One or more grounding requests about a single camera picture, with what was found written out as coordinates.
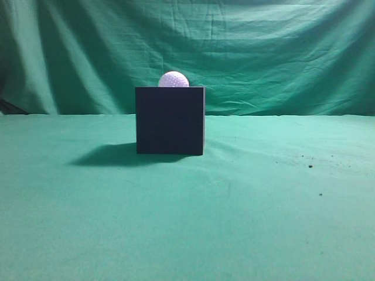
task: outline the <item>golf ball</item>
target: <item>golf ball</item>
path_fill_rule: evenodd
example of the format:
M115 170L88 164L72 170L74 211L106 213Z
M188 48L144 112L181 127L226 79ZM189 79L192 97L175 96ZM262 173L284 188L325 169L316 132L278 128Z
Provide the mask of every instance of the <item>golf ball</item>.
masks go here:
M165 73L159 80L159 87L188 87L189 81L180 72L170 71Z

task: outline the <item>box front face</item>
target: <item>box front face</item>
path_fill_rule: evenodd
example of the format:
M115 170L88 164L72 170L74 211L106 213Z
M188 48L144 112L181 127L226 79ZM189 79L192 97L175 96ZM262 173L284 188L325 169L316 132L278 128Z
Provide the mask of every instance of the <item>box front face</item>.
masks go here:
M203 154L204 88L136 88L137 151Z

